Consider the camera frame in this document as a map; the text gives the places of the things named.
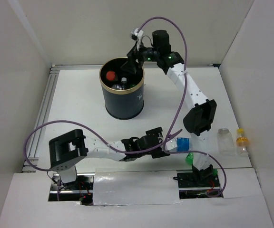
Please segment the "small bottle red cap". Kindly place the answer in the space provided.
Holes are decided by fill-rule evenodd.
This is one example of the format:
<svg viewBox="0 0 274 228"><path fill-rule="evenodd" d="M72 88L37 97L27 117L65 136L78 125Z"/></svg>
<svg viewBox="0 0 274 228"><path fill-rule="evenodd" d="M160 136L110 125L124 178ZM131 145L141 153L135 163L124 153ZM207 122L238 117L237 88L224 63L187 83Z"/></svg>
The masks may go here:
<svg viewBox="0 0 274 228"><path fill-rule="evenodd" d="M106 73L106 80L109 81L109 82L115 82L117 81L117 74L116 72L110 70L110 71L107 71Z"/></svg>

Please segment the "clear bottle red label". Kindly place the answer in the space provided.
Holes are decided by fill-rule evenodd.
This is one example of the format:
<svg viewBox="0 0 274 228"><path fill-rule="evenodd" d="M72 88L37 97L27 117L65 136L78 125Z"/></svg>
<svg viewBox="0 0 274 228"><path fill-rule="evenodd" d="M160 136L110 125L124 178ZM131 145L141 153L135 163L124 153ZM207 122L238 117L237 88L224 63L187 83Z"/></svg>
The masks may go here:
<svg viewBox="0 0 274 228"><path fill-rule="evenodd" d="M111 89L113 89L113 90L122 90L122 85L114 84L114 85L112 85Z"/></svg>

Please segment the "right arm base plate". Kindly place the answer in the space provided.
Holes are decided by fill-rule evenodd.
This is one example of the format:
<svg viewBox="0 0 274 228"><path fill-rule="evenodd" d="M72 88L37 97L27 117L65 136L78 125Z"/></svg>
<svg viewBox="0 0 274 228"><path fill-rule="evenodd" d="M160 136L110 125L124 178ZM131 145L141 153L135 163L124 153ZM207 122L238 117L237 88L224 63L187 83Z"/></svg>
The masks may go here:
<svg viewBox="0 0 274 228"><path fill-rule="evenodd" d="M191 171L183 171L178 172L173 180L178 183L181 200L208 198L208 192L213 191L212 195L216 195L221 189L217 172L199 181Z"/></svg>

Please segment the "clear bottle blue label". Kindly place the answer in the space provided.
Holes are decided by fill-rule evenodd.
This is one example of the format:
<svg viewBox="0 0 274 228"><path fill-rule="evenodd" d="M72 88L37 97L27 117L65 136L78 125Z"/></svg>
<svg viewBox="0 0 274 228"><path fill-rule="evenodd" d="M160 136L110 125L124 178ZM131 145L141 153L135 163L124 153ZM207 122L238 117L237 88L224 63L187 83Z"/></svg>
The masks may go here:
<svg viewBox="0 0 274 228"><path fill-rule="evenodd" d="M170 153L185 152L191 149L189 138L177 137L168 141L165 145L165 151Z"/></svg>

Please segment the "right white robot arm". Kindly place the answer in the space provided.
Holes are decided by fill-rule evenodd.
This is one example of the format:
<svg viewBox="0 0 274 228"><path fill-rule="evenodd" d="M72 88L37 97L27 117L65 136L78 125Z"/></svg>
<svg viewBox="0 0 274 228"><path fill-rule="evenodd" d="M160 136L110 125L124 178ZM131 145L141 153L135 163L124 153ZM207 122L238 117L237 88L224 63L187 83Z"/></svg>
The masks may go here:
<svg viewBox="0 0 274 228"><path fill-rule="evenodd" d="M131 38L136 42L128 52L128 60L121 67L129 73L136 73L146 61L156 62L184 95L184 102L189 111L183 119L185 129L191 134L194 158L192 163L192 180L197 186L204 186L213 173L209 158L204 155L209 151L208 132L211 129L217 104L209 100L199 89L186 71L184 60L177 52L171 50L169 34L165 30L152 33L151 47L142 43L143 31L135 29Z"/></svg>

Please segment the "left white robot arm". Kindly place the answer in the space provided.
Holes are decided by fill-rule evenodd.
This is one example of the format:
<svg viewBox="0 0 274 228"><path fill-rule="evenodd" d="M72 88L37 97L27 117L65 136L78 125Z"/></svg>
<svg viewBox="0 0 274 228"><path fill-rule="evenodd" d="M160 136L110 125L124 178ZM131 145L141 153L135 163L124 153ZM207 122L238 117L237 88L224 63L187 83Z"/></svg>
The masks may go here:
<svg viewBox="0 0 274 228"><path fill-rule="evenodd" d="M86 137L81 129L75 129L49 141L50 169L59 175L61 186L66 190L75 189L81 182L76 164L85 158L109 159L116 162L132 162L150 155L153 159L167 157L163 151L162 128L146 131L141 138L131 137L105 144Z"/></svg>

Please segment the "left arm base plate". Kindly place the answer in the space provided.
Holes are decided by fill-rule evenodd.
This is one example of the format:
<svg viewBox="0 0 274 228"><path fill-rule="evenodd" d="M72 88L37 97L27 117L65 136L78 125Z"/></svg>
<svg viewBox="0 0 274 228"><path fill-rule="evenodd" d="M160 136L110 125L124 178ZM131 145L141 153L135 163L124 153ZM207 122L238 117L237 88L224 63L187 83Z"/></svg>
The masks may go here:
<svg viewBox="0 0 274 228"><path fill-rule="evenodd" d="M71 183L63 183L58 174L49 177L51 185L49 189L49 202L75 201L84 206L93 205L94 175L78 174L77 180Z"/></svg>

